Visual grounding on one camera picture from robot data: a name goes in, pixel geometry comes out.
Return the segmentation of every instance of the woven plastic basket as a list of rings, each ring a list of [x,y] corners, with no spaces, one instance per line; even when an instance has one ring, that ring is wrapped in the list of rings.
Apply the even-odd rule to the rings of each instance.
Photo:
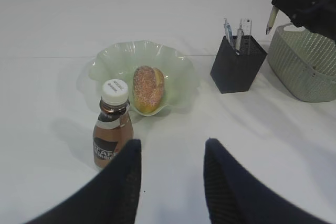
[[[268,62],[286,88],[306,102],[336,99],[335,41],[319,34],[276,29]]]

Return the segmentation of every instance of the pen holder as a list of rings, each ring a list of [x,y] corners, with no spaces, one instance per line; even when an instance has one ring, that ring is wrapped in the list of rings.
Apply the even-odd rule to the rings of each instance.
[[[266,58],[267,53],[252,36],[243,36],[241,43],[238,55],[224,37],[212,66],[210,75],[222,94],[248,91]]]

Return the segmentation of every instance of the ruffled glass bowl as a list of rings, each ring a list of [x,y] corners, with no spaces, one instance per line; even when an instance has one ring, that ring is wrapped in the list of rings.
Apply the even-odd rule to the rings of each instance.
[[[160,106],[149,114],[138,111],[133,103],[133,75],[137,67],[159,68],[164,75],[164,94]],[[110,79],[120,79],[129,86],[132,110],[141,115],[155,115],[166,106],[188,107],[200,85],[191,61],[179,51],[151,41],[114,44],[99,52],[89,71],[89,77],[102,85]]]

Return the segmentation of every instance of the sugar-coated bun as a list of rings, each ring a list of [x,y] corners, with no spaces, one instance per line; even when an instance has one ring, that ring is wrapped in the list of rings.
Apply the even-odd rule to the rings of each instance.
[[[156,110],[163,96],[164,78],[158,68],[138,67],[133,79],[133,99],[135,107],[148,114]]]

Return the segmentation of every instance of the bottle label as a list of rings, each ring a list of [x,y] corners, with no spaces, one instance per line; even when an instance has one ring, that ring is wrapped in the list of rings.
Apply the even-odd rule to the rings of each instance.
[[[98,159],[112,160],[118,152],[116,152],[116,146],[118,142],[108,142],[101,138],[95,137],[93,139],[94,154]]]
[[[112,121],[112,122],[102,122],[99,119],[96,122],[96,126],[100,127],[101,129],[104,130],[111,130],[111,129],[115,129],[117,127],[120,126],[120,118]]]
[[[130,106],[127,105],[126,111],[123,115],[119,116],[118,118],[115,117],[113,114],[102,114],[99,115],[98,120],[96,122],[96,126],[104,129],[104,130],[113,130],[117,127],[124,127],[128,121],[128,110]]]

